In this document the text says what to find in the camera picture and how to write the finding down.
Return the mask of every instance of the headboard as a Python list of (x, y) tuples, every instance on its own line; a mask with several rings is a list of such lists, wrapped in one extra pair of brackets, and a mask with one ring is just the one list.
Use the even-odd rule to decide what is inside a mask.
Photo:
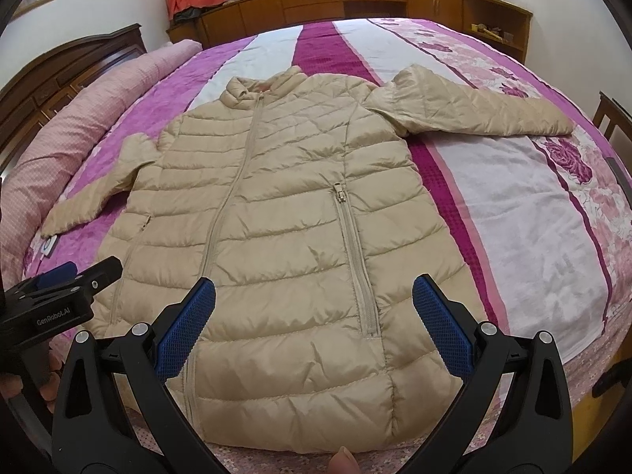
[(0, 173), (15, 165), (37, 132), (104, 72), (146, 53), (140, 25), (84, 37), (24, 66), (0, 90)]

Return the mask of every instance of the chair backrest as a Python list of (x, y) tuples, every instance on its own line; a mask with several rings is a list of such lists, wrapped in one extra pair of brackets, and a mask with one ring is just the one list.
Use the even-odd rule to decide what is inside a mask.
[[(632, 173), (632, 115), (617, 100), (611, 100), (603, 93), (599, 94), (601, 101), (596, 109), (593, 124), (599, 128), (605, 117), (609, 119), (604, 135), (628, 171)], [(614, 133), (617, 128), (623, 133)]]

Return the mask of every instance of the jacket sleeve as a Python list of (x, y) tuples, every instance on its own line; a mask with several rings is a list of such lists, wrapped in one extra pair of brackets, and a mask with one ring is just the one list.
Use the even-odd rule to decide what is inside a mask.
[(566, 135), (574, 124), (549, 100), (475, 89), (413, 64), (369, 95), (364, 106), (397, 135), (432, 130), (474, 135)]
[(115, 166), (108, 174), (53, 207), (42, 225), (42, 237), (66, 232), (96, 218), (110, 197), (131, 190), (138, 171), (159, 157), (156, 145), (147, 135), (138, 133), (127, 137)]

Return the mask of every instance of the quilted jacket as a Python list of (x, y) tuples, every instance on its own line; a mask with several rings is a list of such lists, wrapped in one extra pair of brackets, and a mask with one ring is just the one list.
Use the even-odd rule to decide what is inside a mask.
[(97, 296), (87, 329), (124, 334), (207, 276), (215, 312), (167, 384), (201, 437), (300, 453), (375, 450), (430, 431), (461, 384), (415, 313), (415, 277), (430, 273), (485, 319), (402, 137), (572, 128), (545, 100), (474, 90), (420, 66), (381, 88), (298, 68), (234, 78), (157, 145), (129, 137), (119, 164), (58, 204), (43, 235), (132, 189), (97, 254), (119, 257), (122, 279)]

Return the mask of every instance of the blue textured pad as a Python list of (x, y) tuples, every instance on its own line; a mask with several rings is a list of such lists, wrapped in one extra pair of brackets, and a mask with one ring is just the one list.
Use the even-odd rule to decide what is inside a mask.
[(215, 286), (203, 279), (182, 301), (184, 308), (157, 347), (156, 375), (164, 383), (175, 378), (215, 309)]
[(73, 262), (68, 261), (40, 275), (36, 283), (36, 290), (41, 291), (55, 287), (55, 285), (72, 280), (75, 276), (77, 276), (77, 266)]
[(448, 372), (466, 380), (474, 371), (472, 344), (434, 288), (419, 276), (413, 284), (413, 306), (426, 326)]

